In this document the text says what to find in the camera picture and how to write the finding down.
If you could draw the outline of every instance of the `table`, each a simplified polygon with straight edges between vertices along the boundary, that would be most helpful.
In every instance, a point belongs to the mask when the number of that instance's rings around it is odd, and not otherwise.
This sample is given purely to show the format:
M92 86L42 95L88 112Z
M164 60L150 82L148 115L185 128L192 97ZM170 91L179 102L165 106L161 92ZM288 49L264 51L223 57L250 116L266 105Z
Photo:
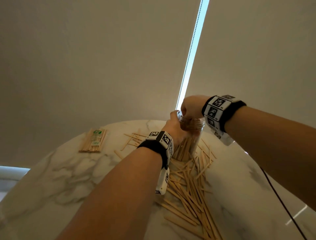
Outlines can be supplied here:
M141 133L148 134L159 131L164 124L165 121L156 120L109 124L103 127L108 135L99 154L78 153L85 134L48 154L0 203L0 239L55 239L95 185L119 163L114 150L120 151L128 139L124 133L140 129ZM233 143L226 147L205 132L202 138L217 157L206 170L213 192L206 193L206 199L223 239L303 239L293 223L285 224L288 215L259 166L239 145ZM121 154L126 156L133 149L134 146L128 145ZM200 239L165 220L166 211L153 204L145 239ZM298 219L298 223L310 228L309 239L316 239L312 222Z

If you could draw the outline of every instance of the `forearm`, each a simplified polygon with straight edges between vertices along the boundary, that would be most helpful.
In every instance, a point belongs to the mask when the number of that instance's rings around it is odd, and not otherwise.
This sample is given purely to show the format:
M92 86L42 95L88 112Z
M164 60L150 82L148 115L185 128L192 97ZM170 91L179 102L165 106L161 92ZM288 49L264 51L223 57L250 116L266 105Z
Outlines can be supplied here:
M134 150L95 187L57 240L142 239L161 165L160 154Z
M242 107L225 130L269 175L316 210L316 129Z

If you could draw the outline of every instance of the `clear plastic jar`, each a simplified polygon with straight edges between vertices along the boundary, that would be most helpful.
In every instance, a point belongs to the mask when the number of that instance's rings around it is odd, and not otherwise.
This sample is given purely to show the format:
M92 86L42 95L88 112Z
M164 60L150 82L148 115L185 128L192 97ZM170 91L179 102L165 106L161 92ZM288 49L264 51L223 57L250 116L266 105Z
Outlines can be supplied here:
M193 158L194 152L198 146L201 132L205 126L204 118L200 119L185 119L181 111L177 112L180 121L181 129L190 133L189 137L185 138L182 143L176 148L172 158L187 162Z

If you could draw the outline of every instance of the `pack of wooden sticks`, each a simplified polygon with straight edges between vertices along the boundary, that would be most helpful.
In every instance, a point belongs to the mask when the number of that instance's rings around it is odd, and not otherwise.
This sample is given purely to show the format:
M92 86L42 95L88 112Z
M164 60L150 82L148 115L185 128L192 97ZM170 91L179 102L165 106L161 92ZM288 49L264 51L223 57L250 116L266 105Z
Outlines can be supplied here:
M79 153L99 153L105 143L106 130L90 129L79 148Z

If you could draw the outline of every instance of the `hand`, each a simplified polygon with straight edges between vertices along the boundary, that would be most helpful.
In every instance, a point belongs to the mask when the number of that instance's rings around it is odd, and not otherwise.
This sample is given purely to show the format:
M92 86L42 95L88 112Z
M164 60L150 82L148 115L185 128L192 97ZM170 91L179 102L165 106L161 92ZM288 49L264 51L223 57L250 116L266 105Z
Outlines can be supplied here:
M202 108L210 97L204 95L194 95L183 99L181 112L184 118L202 118Z
M180 128L177 110L170 113L170 120L166 122L166 125L161 129L161 131L166 131L171 135L175 147L178 146L188 135L188 132Z

